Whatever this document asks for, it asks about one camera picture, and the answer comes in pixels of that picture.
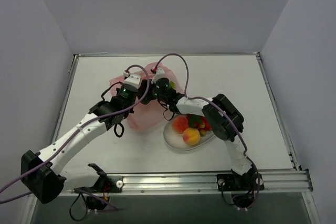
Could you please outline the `orange fake peach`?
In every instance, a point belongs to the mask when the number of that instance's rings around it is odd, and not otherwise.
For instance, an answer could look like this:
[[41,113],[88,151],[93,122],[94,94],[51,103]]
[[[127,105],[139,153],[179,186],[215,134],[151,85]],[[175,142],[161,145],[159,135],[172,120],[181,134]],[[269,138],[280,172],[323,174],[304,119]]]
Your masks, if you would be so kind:
[[189,146],[197,145],[201,140],[201,135],[198,129],[187,128],[182,135],[183,141]]

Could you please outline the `pink plastic bag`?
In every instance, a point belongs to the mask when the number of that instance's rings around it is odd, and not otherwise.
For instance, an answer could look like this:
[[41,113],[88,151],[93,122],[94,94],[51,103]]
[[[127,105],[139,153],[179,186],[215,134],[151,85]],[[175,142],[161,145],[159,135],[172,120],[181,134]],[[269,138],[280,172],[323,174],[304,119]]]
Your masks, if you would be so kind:
[[[155,67],[156,63],[157,62],[153,62],[144,67],[145,70],[148,72],[150,79],[154,77],[151,69]],[[164,70],[166,74],[165,76],[170,80],[170,82],[174,83],[174,89],[179,93],[184,93],[184,88],[180,87],[180,84],[174,72],[168,67],[164,66],[162,62],[159,64],[159,67]],[[135,74],[139,75],[141,77],[141,80],[146,78],[145,73],[142,70],[135,72]],[[109,85],[111,86],[116,82],[124,82],[124,76],[120,75],[110,79]],[[112,96],[116,95],[117,87],[120,87],[120,85],[116,85],[111,88],[110,92]],[[150,101],[148,104],[139,103],[133,108],[133,110],[134,113],[130,114],[127,117],[127,123],[131,129],[138,132],[147,131],[164,120],[164,108],[160,106],[159,103],[155,100]]]

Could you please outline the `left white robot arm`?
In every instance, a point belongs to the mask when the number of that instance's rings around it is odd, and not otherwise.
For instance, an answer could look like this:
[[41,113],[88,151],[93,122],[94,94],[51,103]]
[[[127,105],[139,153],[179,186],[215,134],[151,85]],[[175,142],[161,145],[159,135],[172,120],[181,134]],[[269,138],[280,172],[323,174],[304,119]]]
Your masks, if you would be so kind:
[[34,153],[27,151],[21,159],[21,181],[42,203],[47,204],[66,190],[89,188],[99,191],[111,180],[95,163],[73,172],[65,166],[90,142],[115,128],[134,112],[144,100],[150,79],[130,75],[117,89],[111,100],[101,100],[65,135]]

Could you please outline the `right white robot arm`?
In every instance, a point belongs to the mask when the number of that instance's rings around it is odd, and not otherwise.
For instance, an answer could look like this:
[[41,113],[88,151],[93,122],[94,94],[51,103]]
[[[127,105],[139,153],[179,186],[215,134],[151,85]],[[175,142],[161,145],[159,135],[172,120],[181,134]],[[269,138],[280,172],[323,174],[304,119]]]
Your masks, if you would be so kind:
[[231,170],[245,181],[261,184],[261,174],[247,155],[247,145],[242,137],[244,117],[224,95],[212,98],[187,98],[169,84],[168,78],[160,78],[155,83],[143,80],[141,89],[147,91],[145,100],[157,100],[178,115],[203,116],[217,138],[225,142],[231,160]]

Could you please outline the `red green fake fruit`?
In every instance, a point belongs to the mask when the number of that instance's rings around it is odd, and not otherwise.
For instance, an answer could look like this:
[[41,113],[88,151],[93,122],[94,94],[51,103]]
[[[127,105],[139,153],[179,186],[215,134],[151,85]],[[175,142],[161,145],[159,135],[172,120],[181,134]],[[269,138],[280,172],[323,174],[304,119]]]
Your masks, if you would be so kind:
[[204,116],[187,114],[188,126],[197,129],[201,137],[205,136],[207,132],[211,132],[212,128]]

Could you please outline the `green fake lime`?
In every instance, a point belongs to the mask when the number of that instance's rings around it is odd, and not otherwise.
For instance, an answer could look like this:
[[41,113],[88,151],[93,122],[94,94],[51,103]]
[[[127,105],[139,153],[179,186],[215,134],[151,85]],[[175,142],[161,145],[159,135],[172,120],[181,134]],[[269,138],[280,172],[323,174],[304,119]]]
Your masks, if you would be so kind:
[[170,82],[170,85],[171,85],[171,87],[172,87],[173,89],[176,89],[176,85],[175,85],[175,83],[174,83],[173,81]]

